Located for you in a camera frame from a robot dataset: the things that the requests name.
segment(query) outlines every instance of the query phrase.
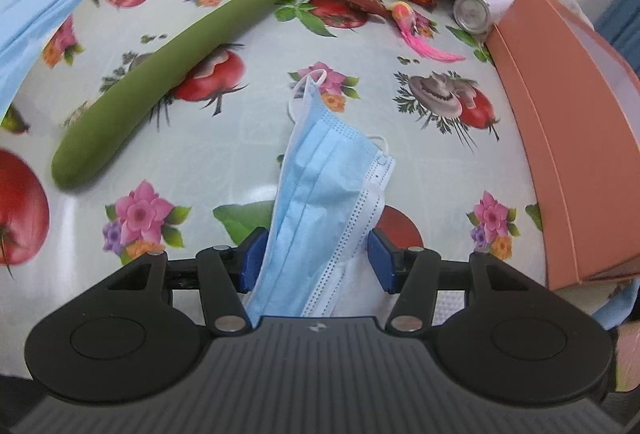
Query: blue face mask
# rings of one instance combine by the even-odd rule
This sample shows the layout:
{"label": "blue face mask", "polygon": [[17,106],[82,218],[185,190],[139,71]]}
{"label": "blue face mask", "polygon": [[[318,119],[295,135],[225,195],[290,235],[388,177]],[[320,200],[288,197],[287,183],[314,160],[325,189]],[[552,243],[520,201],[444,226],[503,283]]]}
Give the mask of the blue face mask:
{"label": "blue face mask", "polygon": [[299,84],[305,86],[302,109],[246,304],[254,325],[263,315],[329,316],[348,262],[364,251],[385,206],[394,160],[327,109],[318,91],[325,77],[316,70]]}

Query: floral tablecloth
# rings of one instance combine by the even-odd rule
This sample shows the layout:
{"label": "floral tablecloth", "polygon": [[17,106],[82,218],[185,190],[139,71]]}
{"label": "floral tablecloth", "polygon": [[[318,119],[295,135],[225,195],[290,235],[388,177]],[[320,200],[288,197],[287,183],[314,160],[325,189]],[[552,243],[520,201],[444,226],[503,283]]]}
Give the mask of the floral tablecloth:
{"label": "floral tablecloth", "polygon": [[[466,57],[455,64],[419,58],[388,22],[344,0],[282,0],[191,71],[95,184],[57,190],[49,167],[65,127],[228,1],[84,0],[34,64],[0,131],[0,160],[16,165],[0,207],[9,193],[40,195],[0,208],[11,264],[0,270],[1,372],[27,375],[22,347],[33,325],[138,255],[192,257],[268,227],[293,127],[287,101],[313,68],[328,72],[322,98],[331,110],[389,143],[397,166],[380,226],[398,246],[452,260],[490,251],[545,282],[540,213],[508,99],[488,51],[445,3],[421,11],[420,31]],[[445,301],[443,316],[460,296]],[[201,313],[188,292],[175,305]]]}

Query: pink feather toy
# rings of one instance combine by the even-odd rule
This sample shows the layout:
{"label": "pink feather toy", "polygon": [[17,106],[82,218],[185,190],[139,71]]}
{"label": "pink feather toy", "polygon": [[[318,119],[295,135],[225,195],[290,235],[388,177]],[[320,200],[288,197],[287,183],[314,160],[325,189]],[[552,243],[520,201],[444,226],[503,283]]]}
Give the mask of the pink feather toy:
{"label": "pink feather toy", "polygon": [[396,21],[402,38],[415,52],[423,58],[430,58],[438,62],[459,62],[465,57],[452,52],[440,51],[432,48],[420,38],[416,29],[415,12],[406,2],[394,2],[391,4],[391,16]]}

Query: green handle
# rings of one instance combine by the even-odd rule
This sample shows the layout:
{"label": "green handle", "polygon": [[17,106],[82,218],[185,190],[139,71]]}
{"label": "green handle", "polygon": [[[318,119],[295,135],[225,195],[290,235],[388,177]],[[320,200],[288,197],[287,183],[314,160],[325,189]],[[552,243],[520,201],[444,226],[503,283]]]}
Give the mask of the green handle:
{"label": "green handle", "polygon": [[105,92],[63,137],[51,163],[60,189],[90,181],[153,106],[213,49],[266,16],[277,0],[230,0],[158,49]]}

